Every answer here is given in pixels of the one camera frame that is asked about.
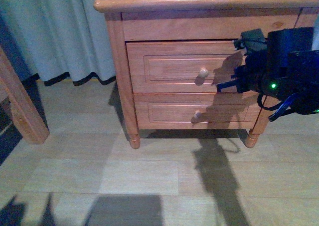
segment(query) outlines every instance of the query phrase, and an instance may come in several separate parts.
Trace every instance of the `wooden floor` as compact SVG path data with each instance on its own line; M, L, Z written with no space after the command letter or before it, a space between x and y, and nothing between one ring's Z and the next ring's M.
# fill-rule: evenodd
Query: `wooden floor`
M143 131L129 147L116 85L39 83L50 136L22 140L0 167L0 208L16 195L23 226L47 199L57 226L317 226L319 116L243 131Z

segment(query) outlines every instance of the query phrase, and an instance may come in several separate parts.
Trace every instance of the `wooden furniture leg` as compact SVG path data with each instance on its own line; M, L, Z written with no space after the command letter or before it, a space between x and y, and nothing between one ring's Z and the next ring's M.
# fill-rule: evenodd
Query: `wooden furniture leg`
M139 135L130 135L130 145L133 149L138 149L141 145L141 139Z
M278 104L278 102L279 101L276 98L267 96L264 100L264 106L271 107ZM273 111L268 111L264 109L260 110L254 128L250 129L248 136L246 138L245 146L247 148L253 148L255 146L259 135L265 131L266 126L269 122L268 117L272 115L272 113Z
M133 89L128 64L127 50L124 40L124 31L120 13L106 13L105 20L108 27L112 47L113 62L116 79L123 109L126 130L130 136L133 149L140 147L139 129L135 114Z
M9 96L13 123L31 144L43 144L49 135L43 120L0 47L0 84Z

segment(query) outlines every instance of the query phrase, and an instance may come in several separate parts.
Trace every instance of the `wooden chair leg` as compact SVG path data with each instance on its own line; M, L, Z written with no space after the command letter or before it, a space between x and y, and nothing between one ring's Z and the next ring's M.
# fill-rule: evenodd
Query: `wooden chair leg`
M13 123L32 144L43 144L49 135L43 120L0 47L0 84L9 96Z

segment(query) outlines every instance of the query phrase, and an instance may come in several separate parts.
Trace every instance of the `wooden drawer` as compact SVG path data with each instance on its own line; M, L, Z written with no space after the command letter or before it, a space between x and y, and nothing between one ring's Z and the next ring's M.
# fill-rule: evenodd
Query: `wooden drawer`
M235 39L247 30L293 28L300 8L150 11L123 13L126 41Z
M215 84L244 64L231 41L130 42L127 50L134 93L217 92ZM198 77L202 68L206 78Z
M257 94L134 94L140 129L251 128Z

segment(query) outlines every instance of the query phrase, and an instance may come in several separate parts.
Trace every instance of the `nightstand leg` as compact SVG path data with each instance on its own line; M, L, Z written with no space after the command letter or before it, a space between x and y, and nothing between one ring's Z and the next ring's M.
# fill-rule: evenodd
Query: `nightstand leg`
M249 131L249 134L245 140L245 146L247 148L253 148L255 144L257 143L258 137L260 134L252 134L252 130Z
M278 104L278 100L276 98L267 96L264 101L264 106L271 107ZM250 129L249 134L245 141L245 146L247 148L253 148L257 143L258 137L265 131L266 126L269 122L268 116L270 116L273 111L267 111L261 109L259 115L257 117L254 128Z
M140 135L130 135L130 145L133 149L138 149L141 145Z

